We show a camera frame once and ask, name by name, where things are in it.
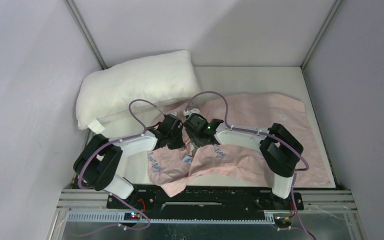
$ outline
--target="red wire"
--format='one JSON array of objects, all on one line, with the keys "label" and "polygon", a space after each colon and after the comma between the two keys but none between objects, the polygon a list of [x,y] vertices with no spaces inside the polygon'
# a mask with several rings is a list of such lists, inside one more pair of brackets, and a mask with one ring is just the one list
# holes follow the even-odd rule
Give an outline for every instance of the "red wire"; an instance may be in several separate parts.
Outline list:
[{"label": "red wire", "polygon": [[293,211],[293,215],[290,216],[292,218],[293,216],[295,216],[295,211],[294,211],[295,208],[294,208],[294,205],[292,204],[292,202],[290,202],[290,210]]},{"label": "red wire", "polygon": [[145,212],[145,202],[144,200],[141,198],[139,200],[137,200],[138,202],[142,202],[142,206],[143,206],[143,210],[142,210],[142,213]]}]

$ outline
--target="pink cloth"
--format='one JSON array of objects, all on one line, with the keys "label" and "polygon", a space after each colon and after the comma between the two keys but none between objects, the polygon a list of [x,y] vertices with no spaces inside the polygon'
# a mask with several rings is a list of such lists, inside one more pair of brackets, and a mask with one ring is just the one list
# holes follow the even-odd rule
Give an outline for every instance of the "pink cloth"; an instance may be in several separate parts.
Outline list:
[{"label": "pink cloth", "polygon": [[[320,187],[330,183],[316,139],[307,119],[304,103],[278,93],[243,93],[226,97],[229,104],[227,120],[230,124],[255,128],[269,128],[282,124],[303,145],[302,156],[308,161],[309,171],[300,172],[296,187]],[[171,106],[183,121],[186,104]],[[224,119],[225,103],[222,99],[207,101],[195,106],[208,121]],[[160,115],[154,121],[160,122]],[[148,152],[149,179],[173,197],[183,191],[194,178],[210,173],[229,176],[262,187],[273,185],[273,172],[260,152],[237,145],[207,145],[199,148],[192,159],[191,141],[183,130],[184,149],[167,147]],[[304,167],[298,162],[297,168]]]}]

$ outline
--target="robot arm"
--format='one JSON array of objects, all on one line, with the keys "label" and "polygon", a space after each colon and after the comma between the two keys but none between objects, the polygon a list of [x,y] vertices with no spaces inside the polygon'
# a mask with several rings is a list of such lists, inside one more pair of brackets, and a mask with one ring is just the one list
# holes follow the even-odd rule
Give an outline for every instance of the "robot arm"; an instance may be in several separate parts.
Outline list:
[{"label": "robot arm", "polygon": [[223,120],[213,119],[210,123],[193,109],[187,120],[182,121],[172,115],[165,116],[158,128],[148,127],[143,134],[127,136],[109,141],[98,134],[85,147],[74,163],[73,169],[80,174],[87,160],[99,147],[110,142],[98,156],[93,156],[86,167],[83,179],[96,191],[105,190],[126,199],[135,187],[125,178],[116,174],[120,160],[134,154],[151,151],[164,146],[178,149],[185,146],[182,139],[183,126],[195,148],[205,145],[232,144],[254,151],[260,151],[270,169],[274,172],[272,193],[286,199],[290,195],[294,170],[299,158],[283,145],[277,146],[277,141],[268,136],[276,136],[300,154],[302,145],[280,124],[273,124],[270,128],[250,128],[245,126],[228,127]]},{"label": "robot arm", "polygon": [[274,173],[272,193],[286,199],[291,192],[295,166],[299,158],[283,145],[270,138],[276,136],[293,147],[298,153],[303,146],[281,124],[274,123],[270,128],[250,128],[246,126],[228,127],[223,120],[213,119],[210,123],[193,109],[184,122],[186,132],[195,148],[208,144],[231,144],[261,152],[265,161]]},{"label": "robot arm", "polygon": [[158,128],[148,127],[142,134],[118,139],[108,139],[102,134],[95,135],[75,161],[73,169],[80,174],[87,160],[98,148],[113,143],[93,156],[84,171],[83,179],[96,191],[108,191],[126,199],[135,188],[127,179],[116,174],[120,160],[164,146],[169,149],[184,147],[182,128],[182,121],[175,115],[168,114],[158,123]]}]

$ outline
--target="white pillow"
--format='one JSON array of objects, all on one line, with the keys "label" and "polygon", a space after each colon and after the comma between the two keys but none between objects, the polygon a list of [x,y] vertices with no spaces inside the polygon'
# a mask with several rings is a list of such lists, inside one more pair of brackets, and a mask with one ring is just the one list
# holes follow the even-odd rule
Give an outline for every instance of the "white pillow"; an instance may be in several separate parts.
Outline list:
[{"label": "white pillow", "polygon": [[[188,50],[127,61],[93,72],[83,80],[75,108],[77,126],[100,133],[104,130],[101,124],[128,111],[132,100],[145,99],[165,106],[200,91]],[[150,107],[145,102],[135,102],[134,108],[138,112]]]}]

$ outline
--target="purple cable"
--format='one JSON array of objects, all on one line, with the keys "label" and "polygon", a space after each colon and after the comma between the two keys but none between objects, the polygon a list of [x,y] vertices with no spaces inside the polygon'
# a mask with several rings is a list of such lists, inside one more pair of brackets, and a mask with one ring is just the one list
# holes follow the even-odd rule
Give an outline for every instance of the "purple cable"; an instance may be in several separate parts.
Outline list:
[{"label": "purple cable", "polygon": [[296,229],[303,230],[304,233],[306,233],[310,238],[313,238],[314,240],[316,240],[316,237],[314,237],[314,235],[306,229],[303,221],[301,220],[301,217],[300,217],[300,214],[299,214],[299,211],[297,208],[297,204],[295,203],[294,187],[293,186],[290,188],[290,196],[292,197],[292,204],[293,204],[293,208],[295,209],[295,215],[298,217],[299,223],[301,224],[301,228],[296,227]]},{"label": "purple cable", "polygon": [[[232,130],[237,130],[237,131],[242,131],[242,132],[246,132],[246,133],[252,133],[252,134],[261,134],[261,135],[264,135],[266,137],[269,137],[269,138],[272,138],[276,141],[278,141],[280,144],[282,144],[283,146],[287,147],[289,150],[291,150],[293,152],[293,154],[295,154],[305,165],[304,168],[298,168],[298,169],[295,169],[295,172],[302,172],[302,171],[308,171],[310,169],[310,165],[309,163],[304,159],[303,156],[301,156],[301,154],[299,152],[297,152],[291,145],[289,145],[288,143],[286,143],[285,141],[283,141],[282,139],[280,139],[279,137],[275,136],[275,135],[272,135],[272,134],[269,134],[269,133],[266,133],[266,132],[258,132],[258,131],[254,131],[254,130],[249,130],[249,129],[243,129],[243,128],[240,128],[240,127],[232,127],[229,123],[228,123],[228,113],[229,113],[229,105],[228,105],[228,101],[227,99],[221,95],[220,93],[216,92],[216,91],[203,91],[203,92],[200,92],[198,94],[196,94],[195,96],[193,96],[189,102],[187,103],[186,105],[186,108],[185,108],[185,111],[188,111],[189,110],[189,106],[191,105],[192,101],[198,97],[199,95],[202,95],[202,94],[215,94],[215,95],[218,95],[221,97],[221,99],[223,99],[224,101],[224,104],[226,105],[226,113],[224,114],[224,124],[226,124],[226,126]],[[297,174],[294,173],[294,176],[293,176],[293,179],[292,179],[292,187],[290,189],[290,194],[291,194],[291,197],[292,197],[292,204],[293,204],[293,207],[295,208],[295,212],[296,212],[296,216],[298,217],[299,219],[299,222],[301,223],[301,228],[299,227],[296,227],[296,229],[301,229],[303,230],[309,237],[313,238],[314,240],[316,240],[316,238],[313,236],[313,234],[311,234],[305,227],[304,227],[304,224],[303,224],[303,221],[301,220],[301,217],[300,217],[300,214],[298,213],[298,210],[297,210],[297,204],[295,203],[295,198],[294,198],[294,183],[295,183],[295,180],[296,180],[296,176]]]},{"label": "purple cable", "polygon": [[[120,202],[122,202],[124,205],[126,205],[129,209],[133,210],[134,212],[139,213],[139,214],[140,214],[142,217],[144,217],[144,218],[146,219],[146,221],[147,221],[147,225],[146,225],[146,226],[143,226],[143,227],[131,227],[131,226],[125,226],[125,225],[123,225],[123,224],[121,224],[121,223],[120,223],[120,227],[123,227],[123,228],[126,228],[126,229],[130,229],[130,230],[138,231],[138,230],[144,230],[144,229],[148,228],[148,227],[151,225],[151,220],[148,218],[148,216],[147,216],[145,213],[139,211],[137,208],[134,208],[133,206],[131,206],[130,204],[128,204],[126,201],[124,201],[121,197],[119,197],[119,196],[117,196],[117,195],[115,195],[115,194],[112,194],[112,196],[113,196],[114,198],[116,198],[117,200],[119,200]],[[81,238],[81,237],[86,237],[86,236],[95,234],[95,233],[97,233],[97,232],[99,232],[99,231],[101,231],[101,230],[107,229],[107,228],[118,227],[118,226],[119,226],[119,223],[112,223],[112,224],[105,225],[105,226],[103,226],[103,227],[101,227],[101,228],[98,228],[98,229],[96,229],[96,230],[93,230],[93,231],[91,231],[91,232],[88,232],[88,233],[82,233],[82,234],[77,234],[77,233],[72,232],[69,228],[67,228],[67,229],[68,229],[68,232],[69,232],[71,235],[73,235],[73,236],[75,236],[75,237],[79,237],[79,238]]]},{"label": "purple cable", "polygon": [[[143,126],[143,132],[142,133],[139,133],[139,134],[136,134],[136,135],[132,135],[132,136],[127,136],[127,137],[123,137],[121,138],[121,140],[129,140],[129,139],[132,139],[132,138],[137,138],[139,137],[141,134],[144,134],[147,132],[147,126],[145,126],[145,124],[139,120],[138,117],[135,116],[135,114],[133,113],[132,111],[132,104],[135,103],[135,102],[145,102],[145,103],[148,103],[150,104],[151,106],[153,106],[154,108],[156,108],[158,111],[160,111],[162,114],[164,114],[164,112],[162,112],[160,109],[158,109],[158,106],[155,105],[154,103],[148,101],[148,100],[145,100],[145,99],[135,99],[133,101],[130,102],[130,104],[128,105],[128,111],[130,112],[131,116],[140,123],[140,125]],[[110,141],[110,142],[107,142],[105,143],[104,145],[102,145],[101,147],[99,147],[95,152],[93,152],[93,154],[87,159],[86,163],[84,164],[83,168],[81,169],[80,171],[80,174],[78,175],[78,181],[77,181],[77,184],[78,184],[78,187],[81,188],[81,189],[91,189],[92,187],[85,187],[82,185],[82,181],[83,181],[83,174],[85,174],[85,170],[86,168],[89,166],[89,164],[91,163],[92,159],[94,159],[94,157],[96,157],[96,155],[98,155],[98,153],[106,148],[107,146],[111,145],[111,144],[114,144],[114,143],[118,143],[120,142],[120,139],[117,139],[117,140],[113,140],[113,141]]]},{"label": "purple cable", "polygon": [[296,172],[307,171],[308,169],[310,169],[309,163],[304,159],[304,157],[301,156],[301,154],[299,152],[297,152],[292,146],[290,146],[289,144],[287,144],[285,141],[283,141],[282,139],[278,138],[277,136],[274,136],[272,134],[268,134],[268,133],[265,133],[265,132],[258,132],[258,131],[254,131],[254,130],[248,130],[248,129],[239,128],[239,127],[231,127],[231,125],[228,123],[228,113],[229,113],[228,101],[225,98],[225,96],[221,95],[220,93],[218,93],[216,91],[203,91],[203,92],[200,92],[200,93],[196,94],[195,96],[193,96],[187,102],[185,111],[188,111],[189,110],[189,106],[191,105],[192,101],[196,97],[198,97],[199,95],[202,95],[202,94],[215,94],[217,96],[220,96],[221,99],[223,99],[224,104],[226,105],[226,113],[224,114],[224,124],[226,124],[226,126],[228,128],[231,128],[232,130],[237,130],[237,131],[242,131],[242,132],[247,132],[247,133],[252,133],[252,134],[261,134],[261,135],[267,136],[269,138],[272,138],[272,139],[278,141],[279,143],[281,143],[283,146],[287,147],[289,150],[291,150],[304,163],[305,168],[295,169]]},{"label": "purple cable", "polygon": [[133,113],[133,111],[132,111],[132,104],[135,103],[135,102],[145,102],[145,103],[147,103],[147,104],[150,104],[150,105],[153,106],[154,108],[156,108],[156,109],[157,109],[160,113],[162,113],[163,115],[165,115],[165,114],[164,114],[163,111],[161,111],[161,110],[158,108],[157,105],[155,105],[153,102],[150,102],[150,101],[148,101],[148,100],[145,100],[145,99],[135,99],[135,100],[131,101],[130,104],[128,105],[128,111],[130,112],[131,116],[132,116],[138,123],[140,123],[140,125],[142,125],[142,127],[143,127],[143,132],[142,132],[142,133],[144,134],[144,133],[147,132],[147,126],[146,126],[141,120],[139,120],[139,118],[138,118],[138,117]]}]

